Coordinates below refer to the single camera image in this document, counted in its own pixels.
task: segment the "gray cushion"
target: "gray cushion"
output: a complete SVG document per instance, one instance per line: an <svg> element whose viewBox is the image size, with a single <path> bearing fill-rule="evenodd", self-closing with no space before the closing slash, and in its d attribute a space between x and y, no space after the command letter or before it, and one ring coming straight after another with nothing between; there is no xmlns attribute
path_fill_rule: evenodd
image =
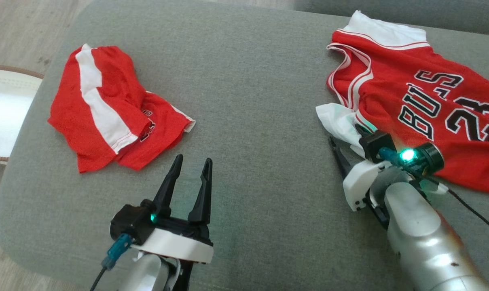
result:
<svg viewBox="0 0 489 291"><path fill-rule="evenodd" d="M489 34L489 0L294 0L294 9Z"/></svg>
<svg viewBox="0 0 489 291"><path fill-rule="evenodd" d="M78 17L25 120L0 188L0 245L28 269L91 283L112 243L111 217L153 197L174 156L172 200L186 217L207 157L214 160L213 263L191 290L395 290L404 282L368 211L348 208L315 106L335 101L326 78L341 59L331 34L348 18L177 0L97 0ZM489 78L489 36L428 29L438 53ZM111 164L79 175L76 156L46 120L69 54L116 45L150 91L198 123L140 172ZM489 195L460 194L489 219ZM452 197L434 204L489 280L489 229ZM104 275L114 290L135 252Z"/></svg>

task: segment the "wooden floor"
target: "wooden floor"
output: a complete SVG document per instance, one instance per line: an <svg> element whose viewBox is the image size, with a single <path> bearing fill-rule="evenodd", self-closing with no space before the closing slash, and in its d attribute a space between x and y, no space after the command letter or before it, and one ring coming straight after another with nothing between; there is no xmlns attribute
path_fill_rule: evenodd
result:
<svg viewBox="0 0 489 291"><path fill-rule="evenodd" d="M75 17L93 0L0 0L0 65L45 74ZM207 0L292 9L294 0ZM4 166L0 165L0 179ZM0 291L83 291L17 266L0 248Z"/></svg>

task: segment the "basketball jersey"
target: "basketball jersey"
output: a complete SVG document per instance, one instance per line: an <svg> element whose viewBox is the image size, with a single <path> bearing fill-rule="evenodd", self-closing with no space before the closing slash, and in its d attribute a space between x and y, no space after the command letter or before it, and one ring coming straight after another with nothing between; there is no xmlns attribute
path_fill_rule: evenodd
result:
<svg viewBox="0 0 489 291"><path fill-rule="evenodd" d="M354 128L385 131L398 149L435 144L449 181L489 192L489 81L433 52L426 32L356 11L327 49L344 55L316 107L324 127L364 156Z"/></svg>

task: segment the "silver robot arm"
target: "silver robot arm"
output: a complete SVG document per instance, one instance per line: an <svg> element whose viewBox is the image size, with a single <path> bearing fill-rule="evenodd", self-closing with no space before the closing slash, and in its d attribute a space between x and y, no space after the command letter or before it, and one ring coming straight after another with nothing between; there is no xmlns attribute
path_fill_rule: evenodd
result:
<svg viewBox="0 0 489 291"><path fill-rule="evenodd" d="M388 240L416 291L489 291L457 233L407 182L385 192Z"/></svg>
<svg viewBox="0 0 489 291"><path fill-rule="evenodd" d="M401 156L386 133L364 136L360 143L369 160L351 167L330 139L340 164L345 197L351 210L370 208L387 230L392 250L415 291L489 291L457 233L425 199L415 177L441 169L438 149L424 144ZM401 165L401 160L409 162ZM445 193L445 186L429 193Z"/></svg>

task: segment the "white stripe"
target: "white stripe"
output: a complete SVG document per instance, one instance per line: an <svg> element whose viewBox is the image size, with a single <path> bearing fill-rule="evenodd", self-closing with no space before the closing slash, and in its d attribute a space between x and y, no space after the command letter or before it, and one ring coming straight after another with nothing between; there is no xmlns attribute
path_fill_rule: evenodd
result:
<svg viewBox="0 0 489 291"><path fill-rule="evenodd" d="M363 73L357 75L348 87L348 107L350 109L357 110L360 97L359 88L361 87L361 85L363 85L363 83L374 78L374 74L372 73L372 59L370 59L370 57L366 53L346 44L333 42L329 46L327 46L327 48L333 49L339 46L349 49L366 66L366 70Z"/></svg>
<svg viewBox="0 0 489 291"><path fill-rule="evenodd" d="M122 148L135 142L138 137L131 132L119 114L100 97L97 88L102 86L102 73L95 66L92 49L94 48L85 44L76 55L82 98L89 105L91 117L100 135L108 146L119 154Z"/></svg>
<svg viewBox="0 0 489 291"><path fill-rule="evenodd" d="M364 38L364 39L366 39L368 41L371 41L371 42L377 44L378 46L381 46L382 48L386 48L386 49L389 49L389 50L402 51L402 50L410 50L410 49L415 49L415 48L424 48L426 46L431 46L428 42L415 42L415 43L412 43L412 44L405 44L403 46L385 46L385 45L380 44L379 42L375 41L369 35L364 35L364 34L361 34L361 33L348 32L348 31L344 31L344 30L338 30L338 31L341 32L341 33L343 33L343 34L354 35L354 36L357 36L357 37Z"/></svg>
<svg viewBox="0 0 489 291"><path fill-rule="evenodd" d="M407 50L430 46L426 40L426 31L401 24L371 19L356 11L341 33L359 36L390 50Z"/></svg>
<svg viewBox="0 0 489 291"><path fill-rule="evenodd" d="M189 124L187 124L187 127L185 127L185 129L183 129L183 131L186 133L191 132L194 125L196 125L196 121L194 119L190 118L187 114L184 114L180 109L174 107L173 105L171 105L171 106L172 106L172 109L174 109L176 112L182 114L183 116L185 116L190 121Z"/></svg>
<svg viewBox="0 0 489 291"><path fill-rule="evenodd" d="M343 96L340 94L340 92L338 92L338 90L336 90L336 88L334 86L334 74L336 74L336 72L338 72L339 70L343 70L343 69L347 68L350 65L350 57L348 57L347 52L342 48L337 48L335 46L327 46L327 49L328 50L330 49L330 50L340 51L343 53L343 55L345 55L345 59L342 61L340 66L329 75L329 78L327 78L327 84L336 93L336 95L338 96L338 99L340 100L340 103L345 107L349 107L350 102L348 104L346 104L346 102L344 102L345 98L343 98Z"/></svg>
<svg viewBox="0 0 489 291"><path fill-rule="evenodd" d="M375 131L377 131L377 127L374 124L372 124L370 121L366 120L366 118L364 118L364 116L361 114L361 112L359 110L356 111L356 118L361 120L367 127L369 127L369 129L373 133L375 133Z"/></svg>

